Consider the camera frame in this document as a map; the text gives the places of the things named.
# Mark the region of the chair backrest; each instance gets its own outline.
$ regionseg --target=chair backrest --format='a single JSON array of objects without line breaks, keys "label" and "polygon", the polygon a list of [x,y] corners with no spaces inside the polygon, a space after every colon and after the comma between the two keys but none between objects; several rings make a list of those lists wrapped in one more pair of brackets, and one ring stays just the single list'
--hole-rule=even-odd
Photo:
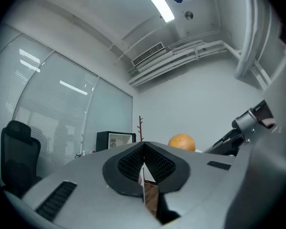
[{"label": "chair backrest", "polygon": [[1,133],[1,177],[5,185],[28,189],[36,177],[40,142],[31,137],[31,128],[10,121]]}]

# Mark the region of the office chair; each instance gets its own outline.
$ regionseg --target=office chair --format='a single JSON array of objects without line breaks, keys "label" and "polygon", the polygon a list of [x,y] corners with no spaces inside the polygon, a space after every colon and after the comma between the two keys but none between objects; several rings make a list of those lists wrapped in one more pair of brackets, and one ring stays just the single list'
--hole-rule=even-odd
[{"label": "office chair", "polygon": [[18,197],[41,180],[36,176],[40,142],[31,137],[31,128],[10,121],[1,133],[1,178],[5,190]]}]

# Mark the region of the ceiling vent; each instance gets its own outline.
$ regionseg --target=ceiling vent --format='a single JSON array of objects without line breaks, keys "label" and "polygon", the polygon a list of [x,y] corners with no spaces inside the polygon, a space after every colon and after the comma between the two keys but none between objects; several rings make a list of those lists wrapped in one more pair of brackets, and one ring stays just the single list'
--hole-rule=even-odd
[{"label": "ceiling vent", "polygon": [[148,59],[150,56],[164,49],[163,43],[159,42],[156,45],[152,46],[150,49],[141,53],[138,57],[136,57],[132,62],[134,66],[142,63],[145,59]]}]

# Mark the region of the fluorescent light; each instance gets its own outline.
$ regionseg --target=fluorescent light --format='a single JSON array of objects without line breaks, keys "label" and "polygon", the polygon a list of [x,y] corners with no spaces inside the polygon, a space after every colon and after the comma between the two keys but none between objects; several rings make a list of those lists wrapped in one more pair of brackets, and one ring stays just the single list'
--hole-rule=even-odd
[{"label": "fluorescent light", "polygon": [[69,85],[69,84],[66,83],[66,82],[59,81],[59,83],[62,84],[62,85],[64,85],[64,86],[66,86],[66,87],[69,87],[70,89],[75,90],[75,91],[77,91],[77,92],[79,92],[79,93],[81,93],[81,94],[84,94],[84,95],[87,95],[87,94],[88,94],[87,92],[84,92],[84,91],[82,91],[81,89],[78,89],[78,88],[76,88],[76,87],[74,87],[74,86],[71,86],[71,85]]},{"label": "fluorescent light", "polygon": [[29,54],[28,52],[22,50],[21,48],[19,48],[19,54],[35,61],[36,63],[40,63],[40,60],[38,58],[36,58],[33,55]]},{"label": "fluorescent light", "polygon": [[25,62],[23,60],[20,59],[20,63],[22,63],[23,65],[29,67],[30,69],[32,70],[35,70],[37,72],[40,72],[40,69],[38,69],[37,67],[33,66],[33,65],[30,65],[28,62]]},{"label": "fluorescent light", "polygon": [[161,13],[165,22],[172,21],[175,18],[170,7],[168,7],[165,0],[151,0],[151,1],[156,6],[158,11]]}]

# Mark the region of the orange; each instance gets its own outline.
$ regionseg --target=orange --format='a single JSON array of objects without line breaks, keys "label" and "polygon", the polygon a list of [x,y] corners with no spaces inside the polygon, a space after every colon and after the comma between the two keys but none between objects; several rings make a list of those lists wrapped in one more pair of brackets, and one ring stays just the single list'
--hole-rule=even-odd
[{"label": "orange", "polygon": [[194,139],[188,134],[177,134],[174,135],[168,142],[169,146],[181,148],[188,151],[195,151],[196,144]]}]

